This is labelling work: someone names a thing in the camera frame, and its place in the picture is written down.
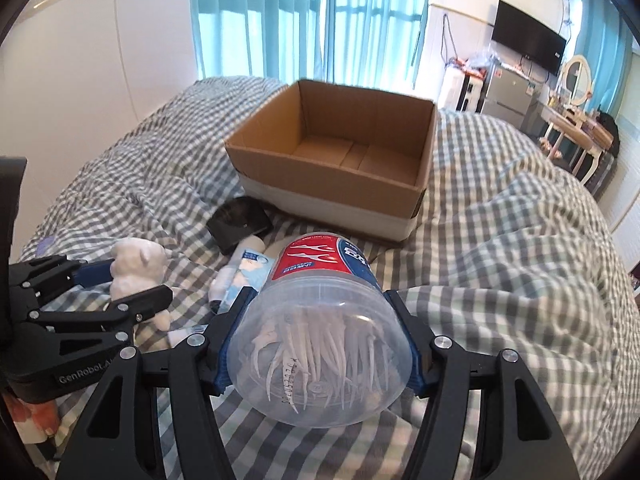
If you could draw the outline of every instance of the brown cardboard box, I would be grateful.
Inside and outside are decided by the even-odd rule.
[[[312,220],[404,240],[431,168],[433,102],[300,80],[226,140],[248,195]]]

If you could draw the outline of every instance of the bed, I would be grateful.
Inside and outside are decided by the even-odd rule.
[[[206,221],[242,195],[223,139],[283,85],[261,78],[199,81],[88,162],[61,193],[21,259],[108,256],[135,236],[170,252],[172,329],[210,320],[206,291],[224,258]],[[319,228],[270,212],[267,244]],[[402,248],[351,237],[383,289],[400,292],[435,333],[526,360],[558,418],[581,478],[596,479],[640,418],[640,316],[592,197],[513,127],[442,112],[418,227]],[[48,308],[91,310],[108,285],[73,289]],[[143,351],[168,346],[140,326]],[[93,387],[58,400],[63,447]],[[265,418],[228,388],[212,398],[239,479],[400,478],[426,403],[409,391],[379,416],[330,430]],[[469,475],[479,395],[469,399],[456,477]],[[158,397],[167,478],[180,478],[167,391]]]

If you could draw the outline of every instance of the black bag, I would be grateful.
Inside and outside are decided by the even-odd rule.
[[[616,121],[612,116],[605,112],[600,112],[597,121],[613,136],[613,142],[607,151],[618,158],[618,153],[620,152],[620,135],[618,134],[618,125],[616,124]]]

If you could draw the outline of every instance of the television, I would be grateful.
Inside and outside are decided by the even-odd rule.
[[[558,75],[566,40],[526,12],[500,0],[491,39]]]

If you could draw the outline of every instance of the teal curtain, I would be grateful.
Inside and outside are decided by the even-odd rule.
[[[409,89],[427,8],[428,0],[192,0],[200,75]]]
[[[589,108],[616,117],[631,66],[633,35],[610,0],[582,0],[575,53],[582,54],[595,81]]]
[[[327,0],[325,77],[384,89],[415,85],[428,0]]]

